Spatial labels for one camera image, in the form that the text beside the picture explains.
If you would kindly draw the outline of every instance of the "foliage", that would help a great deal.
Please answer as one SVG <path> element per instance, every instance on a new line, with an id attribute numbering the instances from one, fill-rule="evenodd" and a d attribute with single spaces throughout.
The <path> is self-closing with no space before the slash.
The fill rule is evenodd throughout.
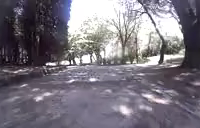
<path id="1" fill-rule="evenodd" d="M 59 58 L 67 48 L 70 3 L 0 0 L 0 63 L 43 65 Z"/>
<path id="2" fill-rule="evenodd" d="M 178 37 L 170 37 L 167 41 L 165 54 L 178 54 L 182 49 L 184 49 L 184 43 Z"/>

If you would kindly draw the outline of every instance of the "bare tree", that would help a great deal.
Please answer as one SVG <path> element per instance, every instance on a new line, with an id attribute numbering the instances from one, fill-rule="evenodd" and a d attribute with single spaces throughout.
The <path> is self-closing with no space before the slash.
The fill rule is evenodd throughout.
<path id="1" fill-rule="evenodd" d="M 112 25 L 117 30 L 121 47 L 122 47 L 122 61 L 125 63 L 125 49 L 127 42 L 130 40 L 132 34 L 135 32 L 137 22 L 142 13 L 137 11 L 135 1 L 125 0 L 119 1 L 119 8 L 115 8 L 116 18 L 112 19 Z"/>

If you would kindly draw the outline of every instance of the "tree trunk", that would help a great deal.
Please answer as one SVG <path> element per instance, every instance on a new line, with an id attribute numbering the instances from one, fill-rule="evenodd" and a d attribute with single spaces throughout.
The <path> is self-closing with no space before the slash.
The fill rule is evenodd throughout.
<path id="1" fill-rule="evenodd" d="M 126 64 L 126 58 L 125 58 L 125 51 L 126 50 L 126 47 L 125 46 L 122 46 L 122 60 L 121 60 L 121 64 Z"/>
<path id="2" fill-rule="evenodd" d="M 162 44 L 161 44 L 161 50 L 160 50 L 160 60 L 158 61 L 158 64 L 162 64 L 164 62 L 164 54 L 165 54 L 165 50 L 166 50 L 166 41 L 165 41 L 164 37 L 162 36 L 161 32 L 159 31 L 157 24 L 154 21 L 152 15 L 148 11 L 148 8 L 142 2 L 140 2 L 140 4 L 143 6 L 145 12 L 147 13 L 148 17 L 150 18 L 152 24 L 154 25 L 155 31 L 157 32 L 158 36 L 161 39 Z"/>
<path id="3" fill-rule="evenodd" d="M 200 69 L 200 26 L 194 25 L 191 29 L 184 29 L 185 57 L 182 68 Z"/>
<path id="4" fill-rule="evenodd" d="M 91 54 L 90 54 L 90 63 L 91 63 L 91 64 L 93 63 L 92 57 L 93 57 L 93 54 L 91 53 Z"/>
<path id="5" fill-rule="evenodd" d="M 165 50 L 166 50 L 166 44 L 162 43 L 160 50 L 160 59 L 158 61 L 158 64 L 162 64 L 164 62 Z"/>
<path id="6" fill-rule="evenodd" d="M 200 68 L 200 1 L 196 7 L 187 0 L 172 0 L 183 29 L 185 57 L 181 67 Z"/>

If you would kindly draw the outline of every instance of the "road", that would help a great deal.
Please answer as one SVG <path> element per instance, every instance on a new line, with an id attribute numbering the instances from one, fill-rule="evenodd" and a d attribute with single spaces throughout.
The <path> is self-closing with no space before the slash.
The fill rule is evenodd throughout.
<path id="1" fill-rule="evenodd" d="M 70 67 L 0 89 L 0 128 L 200 128 L 147 68 Z"/>

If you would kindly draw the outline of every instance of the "tree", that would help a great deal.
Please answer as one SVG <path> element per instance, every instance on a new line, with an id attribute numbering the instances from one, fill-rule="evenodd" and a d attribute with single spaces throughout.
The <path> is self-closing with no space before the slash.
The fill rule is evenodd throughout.
<path id="1" fill-rule="evenodd" d="M 181 67 L 200 68 L 200 1 L 172 0 L 182 25 L 185 57 Z"/>
<path id="2" fill-rule="evenodd" d="M 139 8 L 135 6 L 135 1 L 130 0 L 119 0 L 119 7 L 115 8 L 116 18 L 112 19 L 112 25 L 117 30 L 121 47 L 122 47 L 122 63 L 125 63 L 125 48 L 127 42 L 130 40 L 132 34 L 138 24 L 138 19 L 142 15 L 139 13 Z"/>
<path id="3" fill-rule="evenodd" d="M 0 63 L 44 65 L 67 48 L 71 0 L 0 0 Z"/>
<path id="4" fill-rule="evenodd" d="M 166 40 L 164 38 L 164 36 L 161 34 L 153 16 L 151 13 L 155 14 L 155 15 L 159 15 L 159 13 L 167 13 L 167 10 L 164 10 L 164 7 L 167 6 L 167 1 L 166 0 L 158 0 L 158 4 L 155 4 L 155 1 L 148 1 L 148 0 L 137 0 L 138 3 L 143 7 L 144 13 L 147 14 L 147 16 L 149 17 L 149 19 L 151 20 L 151 23 L 153 24 L 155 31 L 157 32 L 158 36 L 161 39 L 162 45 L 161 45 L 161 50 L 160 50 L 160 59 L 158 61 L 158 64 L 162 64 L 164 62 L 164 54 L 165 54 L 165 50 L 166 50 Z"/>
<path id="5" fill-rule="evenodd" d="M 109 24 L 105 20 L 94 17 L 83 23 L 81 31 L 84 34 L 84 40 L 86 40 L 85 50 L 90 54 L 90 61 L 92 62 L 91 58 L 95 54 L 97 63 L 101 64 L 102 56 L 100 53 L 113 36 Z"/>

